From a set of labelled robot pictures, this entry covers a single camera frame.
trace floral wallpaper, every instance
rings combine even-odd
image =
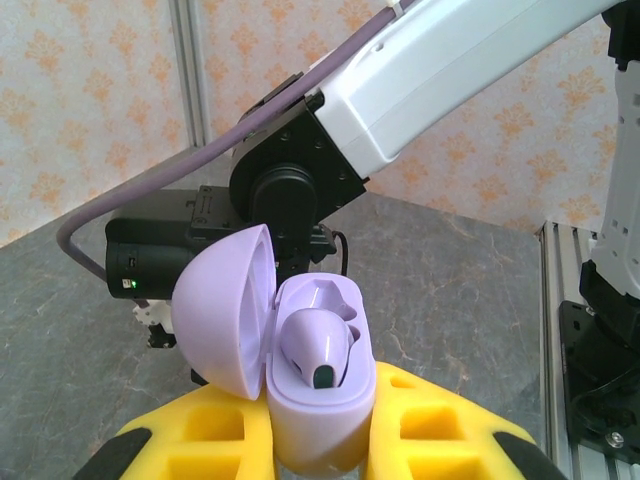
[[[381,0],[196,0],[209,138],[337,46]],[[369,190],[534,231],[600,229],[617,105],[598,17],[459,107]]]
[[[166,0],[2,0],[0,245],[188,146]]]

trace earbud case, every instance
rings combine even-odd
[[[376,366],[362,294],[347,277],[296,275],[276,292],[269,230],[230,235],[196,256],[176,283],[171,305],[178,347],[210,384],[255,400],[266,379],[275,454],[305,476],[340,476],[366,456]],[[280,347],[293,312],[326,309],[353,334],[348,366],[335,388],[313,389]]]

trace screw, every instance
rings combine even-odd
[[[604,439],[613,448],[622,448],[622,446],[624,445],[624,437],[620,435],[618,432],[607,433],[604,436]]]

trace cable clip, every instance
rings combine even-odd
[[[404,15],[404,8],[402,8],[400,0],[387,0],[387,5],[393,8],[393,11],[396,14],[396,18],[400,18],[402,15]]]

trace marble pattern surface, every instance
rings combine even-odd
[[[226,168],[180,185],[219,183]],[[95,258],[105,222],[77,234]],[[376,358],[542,441],[538,240],[370,193],[325,223],[348,236]],[[58,250],[59,224],[0,250],[3,480],[68,478],[129,420],[194,388],[179,351],[146,348],[132,304]],[[316,268],[338,271],[339,259]]]

